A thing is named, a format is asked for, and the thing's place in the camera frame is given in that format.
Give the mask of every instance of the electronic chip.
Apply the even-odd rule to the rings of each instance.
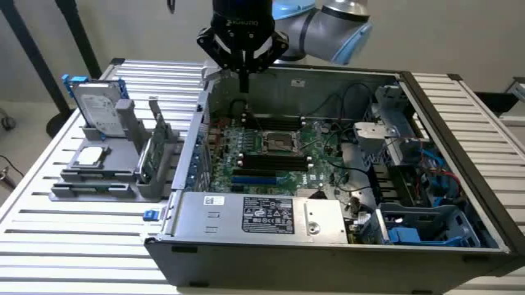
[[[265,132],[262,135],[262,145],[267,152],[298,152],[294,132]]]

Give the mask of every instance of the power supply label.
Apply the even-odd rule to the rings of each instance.
[[[255,234],[293,235],[293,199],[244,197],[243,231]]]

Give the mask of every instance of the circuit board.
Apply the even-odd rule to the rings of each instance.
[[[326,150],[335,150],[335,140],[330,143],[330,134],[322,134],[318,124],[310,123],[297,132],[262,131],[243,127],[226,127],[216,132],[215,151],[212,153],[214,171],[211,191],[244,194],[298,195],[315,192],[333,185],[339,169],[326,162],[342,164],[342,158],[329,157]],[[286,155],[309,158],[307,171],[275,171],[275,184],[232,183],[234,170],[238,169],[239,155]]]
[[[164,146],[167,144],[167,128],[163,115],[156,118],[156,125],[151,139],[146,145],[144,152],[139,161],[139,175],[143,183],[150,183],[155,177],[163,161]]]

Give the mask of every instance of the aluminum slatted table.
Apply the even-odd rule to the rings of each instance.
[[[192,63],[127,60],[111,66],[103,78],[127,81],[135,112],[148,128],[154,119],[147,99],[158,96],[164,118],[184,137],[200,91],[200,69],[202,65]],[[461,82],[446,75],[417,74],[415,78],[516,222],[525,226],[525,187],[516,178],[524,176],[525,168],[517,164],[524,158],[516,139]],[[469,124],[472,120],[465,122],[462,116],[477,123]],[[0,208],[0,294],[279,293],[176,289],[167,284],[142,245],[144,236],[159,230],[155,224],[144,224],[142,214],[162,202],[48,200],[49,188],[81,143],[83,124],[76,111]],[[496,170],[485,169],[488,161],[497,161]],[[505,189],[509,186],[516,190],[512,193]],[[448,293],[474,294],[525,294],[525,269],[502,278],[476,278]]]

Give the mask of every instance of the robotic arm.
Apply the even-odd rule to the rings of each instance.
[[[248,75],[265,71],[289,49],[287,36],[274,30],[271,4],[271,0],[214,0],[211,27],[196,38],[218,65],[238,73],[240,92],[248,91]],[[255,57],[269,38],[270,48]]]
[[[248,91],[250,74],[265,71],[277,59],[299,61],[313,55],[346,65],[371,29],[367,0],[329,0],[322,9],[315,0],[212,3],[211,26],[196,43],[222,69],[238,73],[240,92]],[[168,0],[168,8],[174,11],[175,0]],[[271,45],[255,56],[269,39]]]

